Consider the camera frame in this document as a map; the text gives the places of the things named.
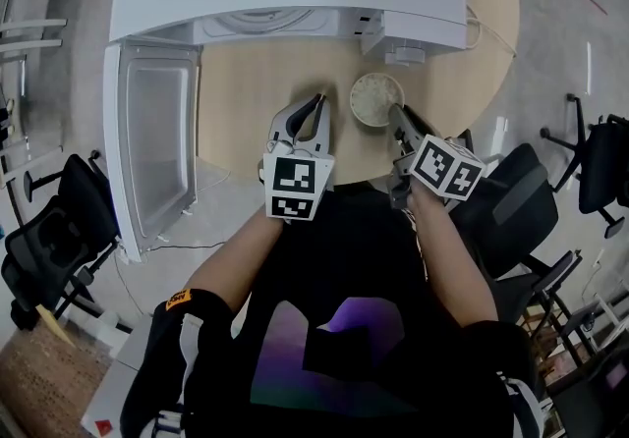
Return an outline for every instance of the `hand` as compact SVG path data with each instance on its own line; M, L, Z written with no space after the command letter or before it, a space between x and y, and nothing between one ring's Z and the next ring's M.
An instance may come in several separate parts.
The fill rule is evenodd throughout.
M411 194L408 197L407 203L416 218L426 209L435 206L443 207L441 199L414 177L411 177Z

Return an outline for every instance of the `black t-shirt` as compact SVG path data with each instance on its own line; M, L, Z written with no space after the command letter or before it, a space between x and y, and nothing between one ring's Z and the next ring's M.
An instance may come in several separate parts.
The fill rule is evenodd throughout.
M232 312L210 292L159 305L124 405L125 437L177 408L186 313L203 321L185 389L189 438L222 424L511 437L498 373L535 381L526 333L497 322L461 328L426 281L410 222L378 192L327 194L313 222L285 229L235 339Z

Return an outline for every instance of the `white appliance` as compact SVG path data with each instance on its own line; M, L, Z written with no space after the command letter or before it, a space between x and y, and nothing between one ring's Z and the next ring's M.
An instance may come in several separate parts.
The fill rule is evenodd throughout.
M105 151L132 260L196 196L196 46L275 36L355 37L366 55L422 63L466 47L466 0L114 0Z

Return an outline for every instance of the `yellow label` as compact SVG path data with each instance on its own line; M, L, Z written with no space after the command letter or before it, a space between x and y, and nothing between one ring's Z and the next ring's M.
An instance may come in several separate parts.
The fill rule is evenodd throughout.
M170 310L171 307L175 305L179 305L180 303L184 303L185 301L190 301L193 298L190 290L182 290L179 293L176 293L171 297L171 299L166 303L166 310Z

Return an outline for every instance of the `chair armrest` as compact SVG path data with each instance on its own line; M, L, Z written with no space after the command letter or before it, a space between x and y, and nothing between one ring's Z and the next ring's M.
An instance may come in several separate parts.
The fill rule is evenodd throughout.
M542 164L538 164L522 177L493 208L496 225L503 225L511 218L547 180L548 171Z

